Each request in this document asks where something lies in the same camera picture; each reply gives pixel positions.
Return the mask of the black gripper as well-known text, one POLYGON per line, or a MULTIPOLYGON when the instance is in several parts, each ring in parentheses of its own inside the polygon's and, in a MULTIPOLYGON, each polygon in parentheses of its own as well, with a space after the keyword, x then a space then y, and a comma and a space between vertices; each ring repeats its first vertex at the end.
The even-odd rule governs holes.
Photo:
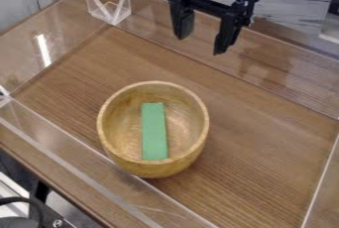
POLYGON ((194 32, 195 10, 222 18, 214 55, 223 54, 237 42, 242 26, 253 23, 259 0, 169 0, 174 34, 179 40, 194 32))

